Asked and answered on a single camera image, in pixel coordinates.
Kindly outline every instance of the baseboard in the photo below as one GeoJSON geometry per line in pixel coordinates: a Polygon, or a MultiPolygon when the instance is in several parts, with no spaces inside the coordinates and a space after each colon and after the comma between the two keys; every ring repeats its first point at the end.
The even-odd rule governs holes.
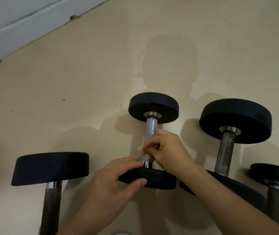
{"type": "Polygon", "coordinates": [[[106,0],[61,0],[0,29],[0,60],[106,0]]]}

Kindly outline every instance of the beige floor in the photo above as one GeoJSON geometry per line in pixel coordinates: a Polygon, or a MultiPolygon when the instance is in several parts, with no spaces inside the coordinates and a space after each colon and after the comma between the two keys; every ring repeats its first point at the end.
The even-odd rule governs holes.
{"type": "MultiPolygon", "coordinates": [[[[279,0],[109,0],[4,58],[0,65],[0,235],[37,235],[45,185],[12,187],[17,157],[51,151],[90,154],[90,176],[64,189],[61,222],[78,208],[94,172],[137,154],[145,124],[130,98],[157,91],[176,98],[180,116],[163,128],[213,169],[219,141],[198,119],[216,99],[267,107],[267,142],[236,145],[230,177],[252,163],[279,165],[279,0]]],[[[220,234],[196,198],[143,189],[100,234],[220,234]]]]}

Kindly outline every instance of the person's left hand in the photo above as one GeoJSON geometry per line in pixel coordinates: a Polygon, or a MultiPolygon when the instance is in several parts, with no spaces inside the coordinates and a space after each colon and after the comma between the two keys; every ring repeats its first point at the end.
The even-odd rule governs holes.
{"type": "Polygon", "coordinates": [[[137,158],[120,158],[97,171],[85,202],[57,235],[94,235],[112,223],[132,196],[147,183],[146,179],[141,178],[122,189],[117,184],[118,177],[141,166],[143,164],[137,158]]]}

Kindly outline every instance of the person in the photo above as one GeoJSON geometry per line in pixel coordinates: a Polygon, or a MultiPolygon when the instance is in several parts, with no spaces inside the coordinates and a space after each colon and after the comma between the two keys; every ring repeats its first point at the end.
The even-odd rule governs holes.
{"type": "MultiPolygon", "coordinates": [[[[233,193],[188,154],[178,135],[157,130],[143,150],[155,157],[167,172],[184,182],[208,210],[223,235],[278,235],[279,225],[233,193]]],[[[61,226],[57,235],[95,235],[110,225],[124,210],[132,196],[147,183],[141,178],[125,189],[117,179],[133,168],[143,166],[137,158],[120,158],[97,171],[91,180],[85,202],[61,226]]]]}

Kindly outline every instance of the forearm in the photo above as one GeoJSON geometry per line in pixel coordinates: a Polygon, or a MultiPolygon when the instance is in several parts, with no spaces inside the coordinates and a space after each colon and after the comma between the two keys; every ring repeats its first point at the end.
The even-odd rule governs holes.
{"type": "Polygon", "coordinates": [[[224,235],[275,235],[279,225],[190,160],[180,170],[184,182],[208,210],[224,235]]]}

